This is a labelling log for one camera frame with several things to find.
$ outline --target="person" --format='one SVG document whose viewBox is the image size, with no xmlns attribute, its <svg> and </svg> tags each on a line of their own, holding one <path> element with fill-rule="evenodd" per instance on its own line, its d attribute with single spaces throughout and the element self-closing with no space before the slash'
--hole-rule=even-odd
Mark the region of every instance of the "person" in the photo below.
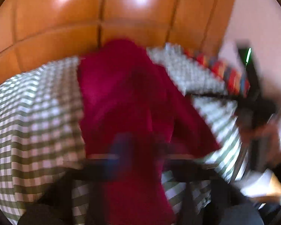
<svg viewBox="0 0 281 225">
<path fill-rule="evenodd" d="M 269 138 L 268 152 L 267 156 L 265 156 L 267 166 L 274 172 L 281 183 L 281 124 L 270 121 L 255 130 L 246 128 L 238 121 L 237 125 L 242 145 L 249 145 L 253 139 L 261 137 Z"/>
</svg>

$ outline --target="white wall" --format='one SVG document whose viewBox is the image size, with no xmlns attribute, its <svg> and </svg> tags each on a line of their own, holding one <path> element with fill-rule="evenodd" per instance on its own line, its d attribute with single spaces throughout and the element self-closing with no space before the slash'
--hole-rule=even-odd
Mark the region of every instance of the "white wall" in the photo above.
<svg viewBox="0 0 281 225">
<path fill-rule="evenodd" d="M 266 95 L 281 94 L 281 7 L 276 0 L 235 0 L 226 41 L 248 39 Z"/>
</svg>

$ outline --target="bed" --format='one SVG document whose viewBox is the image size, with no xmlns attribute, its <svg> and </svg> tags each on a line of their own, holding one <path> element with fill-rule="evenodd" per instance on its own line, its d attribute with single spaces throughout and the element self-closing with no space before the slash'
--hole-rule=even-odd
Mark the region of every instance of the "bed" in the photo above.
<svg viewBox="0 0 281 225">
<path fill-rule="evenodd" d="M 234 0 L 2 2 L 1 100 L 4 101 L 6 97 L 4 91 L 8 92 L 11 87 L 17 87 L 22 89 L 21 94 L 9 96 L 10 104 L 16 96 L 21 100 L 17 109 L 31 109 L 23 110 L 24 113 L 20 114 L 22 118 L 17 118 L 16 122 L 10 125 L 13 134 L 4 136 L 11 138 L 8 144 L 0 142 L 0 209 L 13 224 L 16 224 L 25 212 L 26 206 L 42 194 L 46 185 L 62 175 L 64 160 L 75 161 L 84 157 L 83 140 L 80 138 L 78 127 L 82 114 L 78 85 L 72 80 L 67 81 L 71 90 L 62 87 L 63 79 L 76 78 L 75 68 L 79 57 L 74 55 L 83 56 L 111 39 L 126 37 L 147 47 L 151 59 L 167 68 L 168 74 L 181 92 L 186 89 L 226 92 L 224 81 L 217 79 L 208 69 L 188 58 L 183 48 L 200 50 L 206 55 L 216 55 L 228 25 Z M 55 72 L 63 73 L 57 77 Z M 48 105 L 51 98 L 56 99 L 56 105 Z M 0 109 L 4 110 L 10 104 L 1 104 Z M 240 151 L 240 139 L 233 117 L 236 105 L 202 98 L 194 99 L 193 105 L 223 146 L 217 153 L 211 153 L 198 161 L 216 164 L 217 171 L 229 181 Z M 214 109 L 219 110 L 217 114 L 212 114 Z M 44 123 L 46 116 L 42 115 L 47 111 L 52 111 L 52 119 L 64 118 L 71 123 L 63 124 L 62 130 L 59 133 L 53 131 L 53 135 L 56 133 L 59 138 L 60 132 L 66 132 L 70 139 L 65 143 L 74 142 L 75 145 L 65 149 L 60 142 L 51 141 L 50 136 L 44 132 L 50 128 L 50 123 Z M 34 122 L 27 123 L 29 118 Z M 14 126 L 26 127 L 26 132 L 18 127 L 15 129 Z M 37 134 L 21 137 L 19 140 L 19 132 L 27 134 L 27 131 Z M 58 148 L 59 156 L 50 156 L 53 152 L 50 148 Z M 40 149 L 49 151 L 46 156 L 42 156 L 38 152 Z M 173 182 L 170 173 L 163 174 L 162 183 L 173 210 L 177 212 L 181 205 L 183 184 Z M 86 212 L 86 206 L 81 203 L 81 197 L 86 195 L 85 184 L 77 182 L 76 185 L 72 192 L 73 214 L 76 216 L 76 223 L 82 224 Z M 197 183 L 193 192 L 196 193 L 194 197 L 197 199 L 199 211 L 209 202 L 208 182 Z"/>
</svg>

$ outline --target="gingham fabric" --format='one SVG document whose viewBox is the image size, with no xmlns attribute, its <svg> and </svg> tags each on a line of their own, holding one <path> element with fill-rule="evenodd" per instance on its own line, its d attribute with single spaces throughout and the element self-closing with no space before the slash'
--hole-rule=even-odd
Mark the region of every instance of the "gingham fabric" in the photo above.
<svg viewBox="0 0 281 225">
<path fill-rule="evenodd" d="M 65 58 L 0 85 L 0 209 L 13 224 L 64 161 L 85 157 L 78 63 Z"/>
<path fill-rule="evenodd" d="M 224 83 L 187 59 L 180 47 L 167 45 L 164 50 L 148 50 L 148 54 L 165 65 L 182 92 L 225 92 Z M 13 224 L 27 205 L 62 175 L 64 161 L 85 157 L 78 125 L 82 117 L 78 63 L 77 57 L 51 62 L 0 85 L 0 208 Z M 223 145 L 198 162 L 217 163 L 217 171 L 229 181 L 239 152 L 232 117 L 235 104 L 204 98 L 194 99 L 193 104 Z M 184 184 L 174 182 L 171 172 L 163 173 L 161 181 L 173 210 L 178 212 Z M 199 211 L 210 202 L 209 182 L 194 182 L 192 187 Z M 76 224 L 84 224 L 88 192 L 85 182 L 75 182 L 72 198 Z"/>
<path fill-rule="evenodd" d="M 215 78 L 209 69 L 187 57 L 180 46 L 167 44 L 164 49 L 148 49 L 147 52 L 152 61 L 165 66 L 168 75 L 183 94 L 186 91 L 227 94 L 224 81 Z M 235 125 L 236 117 L 233 115 L 237 103 L 224 103 L 217 99 L 196 97 L 193 98 L 192 104 L 222 146 L 220 150 L 197 160 L 197 162 L 216 164 L 215 170 L 229 182 L 240 151 L 240 137 Z M 174 212 L 177 213 L 181 207 L 182 191 L 185 185 L 175 182 L 171 172 L 162 174 L 162 182 L 166 196 Z M 210 202 L 209 184 L 209 181 L 203 181 L 193 182 L 191 185 L 198 212 Z"/>
</svg>

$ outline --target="person's hand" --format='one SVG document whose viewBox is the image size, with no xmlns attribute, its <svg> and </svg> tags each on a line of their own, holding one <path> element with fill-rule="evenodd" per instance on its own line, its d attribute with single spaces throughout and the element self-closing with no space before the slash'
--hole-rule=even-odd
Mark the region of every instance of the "person's hand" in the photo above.
<svg viewBox="0 0 281 225">
<path fill-rule="evenodd" d="M 249 145 L 253 139 L 261 137 L 268 138 L 268 165 L 273 168 L 281 163 L 281 138 L 279 136 L 279 125 L 275 122 L 270 122 L 266 125 L 258 127 L 255 130 L 245 128 L 240 122 L 236 122 L 239 127 L 239 134 L 242 140 L 242 145 Z"/>
</svg>

